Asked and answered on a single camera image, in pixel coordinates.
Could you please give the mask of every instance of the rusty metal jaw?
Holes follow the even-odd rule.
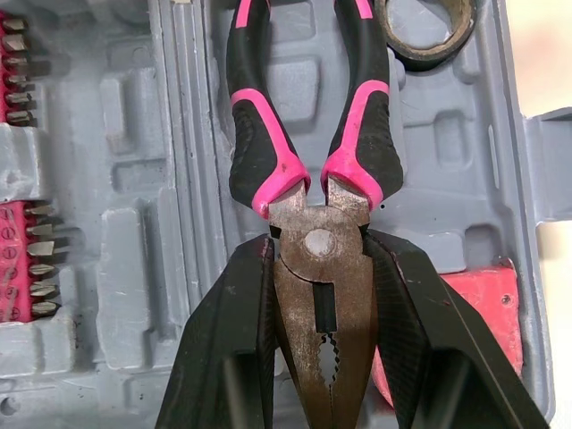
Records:
[[[377,334],[373,265],[359,226],[367,199],[333,178],[328,206],[308,206],[300,182],[270,205],[280,230],[274,264],[278,340],[312,428],[354,428]],[[324,347],[334,368],[324,371]]]

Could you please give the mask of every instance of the black electrical tape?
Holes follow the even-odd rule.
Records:
[[[375,10],[387,35],[388,45],[410,72],[427,72],[450,59],[465,45],[475,27],[475,0],[440,0],[450,16],[453,34],[440,45],[418,49],[399,40],[391,30],[386,8],[388,1],[376,0]]]

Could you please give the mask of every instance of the gray plastic tool case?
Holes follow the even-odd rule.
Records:
[[[318,204],[346,96],[346,53],[331,2],[274,3],[269,88]],[[50,64],[34,81],[38,128],[0,127],[0,147],[13,154],[0,156],[0,168],[18,173],[0,180],[0,199],[52,199],[58,234],[71,243],[57,315],[0,325],[0,427],[153,427],[190,313],[233,249],[267,231],[227,186],[233,6],[0,0],[29,18],[35,59]],[[520,115],[502,0],[480,2],[475,33],[446,65],[415,75],[391,63],[391,131],[406,180],[372,227],[412,240],[441,273],[512,258],[523,378],[550,419],[536,226],[572,218],[572,113]],[[288,374],[274,386],[274,427],[305,427]],[[397,427],[373,387],[360,427]]]

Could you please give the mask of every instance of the pink and black handle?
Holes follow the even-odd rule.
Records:
[[[239,0],[229,34],[226,79],[236,125],[229,184],[232,197],[268,216],[268,205],[310,175],[299,160],[268,96],[263,55],[270,5]]]
[[[349,92],[322,170],[360,190],[370,209],[401,189],[403,170],[389,123],[390,66],[383,29],[369,0],[335,0],[349,57]]]
[[[389,131],[389,60],[379,21],[369,0],[335,0],[349,53],[348,101],[322,171],[367,195],[370,208],[395,193],[403,171]],[[227,47],[227,81],[236,125],[229,180],[232,197],[264,218],[268,205],[299,181],[307,169],[278,117],[265,85],[263,55],[270,5],[239,0]]]

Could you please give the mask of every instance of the metal screwdriver bit tip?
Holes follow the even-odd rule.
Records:
[[[24,87],[28,83],[28,76],[25,74],[11,74],[5,78],[6,84]]]
[[[58,305],[51,301],[36,302],[32,304],[32,315],[34,317],[46,317],[55,314]]]
[[[35,215],[35,216],[48,216],[53,212],[54,209],[50,205],[34,206],[24,210],[24,213],[26,215]]]
[[[45,275],[54,271],[55,267],[46,264],[36,264],[29,268],[29,273],[32,275]]]
[[[2,28],[6,31],[24,31],[28,27],[28,23],[21,18],[8,18],[2,20]]]
[[[26,110],[8,112],[6,114],[6,120],[11,125],[26,125],[32,120],[32,114]]]
[[[32,97],[27,92],[11,92],[5,96],[6,102],[10,105],[23,105],[32,101]]]
[[[6,67],[23,67],[28,65],[28,58],[25,56],[8,56],[2,62]]]
[[[39,241],[28,245],[28,253],[33,257],[50,257],[54,254],[53,241]]]
[[[36,225],[26,228],[29,235],[52,235],[54,233],[54,226],[51,223],[45,225]]]
[[[33,282],[29,294],[34,298],[43,298],[57,292],[57,286],[51,282]]]
[[[28,44],[22,34],[9,34],[2,38],[2,44],[9,52],[27,51]]]

